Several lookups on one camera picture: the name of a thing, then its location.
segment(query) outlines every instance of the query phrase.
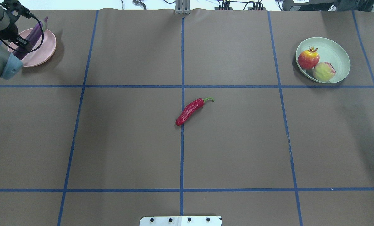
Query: pink plate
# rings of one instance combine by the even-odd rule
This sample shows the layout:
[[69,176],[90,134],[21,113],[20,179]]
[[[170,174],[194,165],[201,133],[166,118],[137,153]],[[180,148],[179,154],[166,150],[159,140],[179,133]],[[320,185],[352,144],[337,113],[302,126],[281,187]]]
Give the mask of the pink plate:
[[[19,33],[23,38],[26,38],[33,28],[27,29]],[[42,37],[39,38],[36,45],[33,48],[36,48],[40,45]],[[27,56],[22,59],[24,67],[34,67],[45,63],[50,57],[53,56],[54,51],[56,50],[56,37],[49,29],[45,31],[45,38],[43,40],[42,46],[35,52],[28,53]],[[17,46],[14,43],[10,43],[10,47],[16,49]]]

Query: metal clamp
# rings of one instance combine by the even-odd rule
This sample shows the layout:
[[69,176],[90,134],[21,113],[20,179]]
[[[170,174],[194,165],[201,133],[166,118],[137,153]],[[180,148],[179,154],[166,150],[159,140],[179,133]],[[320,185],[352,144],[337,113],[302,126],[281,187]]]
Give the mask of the metal clamp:
[[190,0],[176,0],[176,14],[190,14]]

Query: green pepper stem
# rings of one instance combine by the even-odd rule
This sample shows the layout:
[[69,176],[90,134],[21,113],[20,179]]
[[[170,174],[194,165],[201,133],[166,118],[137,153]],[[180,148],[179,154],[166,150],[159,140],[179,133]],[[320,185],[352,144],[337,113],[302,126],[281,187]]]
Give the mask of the green pepper stem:
[[205,98],[205,99],[203,99],[203,100],[204,100],[204,103],[207,102],[207,100],[212,100],[212,102],[215,101],[212,97],[207,97],[207,98]]

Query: gray table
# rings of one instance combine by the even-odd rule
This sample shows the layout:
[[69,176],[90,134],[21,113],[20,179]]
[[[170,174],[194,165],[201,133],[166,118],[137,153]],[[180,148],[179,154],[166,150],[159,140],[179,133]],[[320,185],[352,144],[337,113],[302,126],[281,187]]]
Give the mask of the gray table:
[[[374,13],[35,14],[58,44],[0,79],[0,225],[374,225]],[[344,81],[299,71],[309,37],[347,51]]]

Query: red chili pepper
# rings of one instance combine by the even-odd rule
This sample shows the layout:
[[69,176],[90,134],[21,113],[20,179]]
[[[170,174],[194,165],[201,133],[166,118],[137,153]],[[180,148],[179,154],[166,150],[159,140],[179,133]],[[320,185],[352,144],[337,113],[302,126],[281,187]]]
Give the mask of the red chili pepper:
[[214,102],[213,98],[212,97],[208,97],[208,98],[205,98],[205,99],[202,99],[202,98],[198,98],[196,99],[195,101],[191,102],[190,104],[188,104],[183,112],[181,113],[181,115],[177,118],[176,120],[176,125],[178,126],[181,126],[184,122],[186,122],[186,120],[188,120],[188,118],[197,110],[199,109],[200,107],[203,107],[204,106],[204,103],[207,102],[207,100],[212,100],[212,102]]

